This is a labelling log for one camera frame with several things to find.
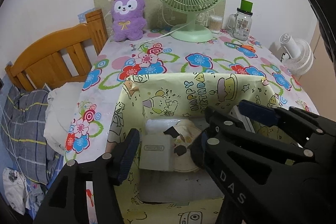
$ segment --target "cotton swab container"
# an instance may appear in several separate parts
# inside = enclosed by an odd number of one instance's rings
[[[209,30],[212,33],[219,33],[223,25],[223,17],[211,15],[209,18]]]

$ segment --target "white container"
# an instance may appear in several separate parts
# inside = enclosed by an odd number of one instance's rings
[[[232,36],[238,40],[245,41],[249,37],[252,25],[252,13],[237,9],[236,14],[229,16],[227,27],[232,30]]]
[[[208,29],[212,33],[219,33],[223,25],[223,18],[220,16],[210,15]]]
[[[173,171],[174,139],[170,135],[145,135],[141,143],[140,169]]]
[[[155,119],[147,120],[145,125],[145,131],[147,135],[160,134],[167,129],[177,125],[181,121],[180,119]]]

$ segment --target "cartoon wallpaper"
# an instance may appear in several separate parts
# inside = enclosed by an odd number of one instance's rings
[[[205,25],[210,15],[224,15],[225,1],[222,0],[213,9],[201,13],[197,17],[197,21]],[[93,0],[94,6],[101,8],[104,15],[104,20],[109,35],[112,33],[112,16],[110,13],[112,1],[110,0]],[[181,24],[186,22],[186,14],[172,11],[168,7],[165,7],[160,0],[145,0],[145,19],[147,20],[147,26],[145,29],[156,29],[167,26],[167,23],[171,25]]]
[[[265,106],[280,103],[269,83],[258,75],[203,72],[132,75],[123,82],[106,147],[109,143],[123,141],[131,128],[137,128],[144,134],[147,119],[202,117],[207,106],[229,112],[242,99]],[[188,157],[188,147],[185,150],[186,153],[176,157]],[[128,179],[115,187],[125,223],[215,223],[222,198],[198,200],[180,206],[173,203],[144,204],[139,199],[139,156],[140,150],[134,158]],[[191,165],[186,167],[181,171],[189,172],[194,168]]]

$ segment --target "yellow ribbon bow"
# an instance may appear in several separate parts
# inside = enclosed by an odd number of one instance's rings
[[[121,29],[123,30],[124,28],[128,29],[126,25],[131,24],[131,22],[129,20],[125,21],[125,22],[119,22],[119,25],[123,26]]]

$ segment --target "yellow wrapping paper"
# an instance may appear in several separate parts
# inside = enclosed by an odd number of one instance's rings
[[[261,76],[221,73],[166,73],[129,77],[115,108],[106,151],[123,141],[131,128],[145,134],[147,119],[202,117],[207,106],[222,112],[249,100],[268,107],[280,106],[276,94]],[[213,224],[222,197],[189,203],[143,204],[139,199],[140,147],[128,179],[115,187],[126,224]]]

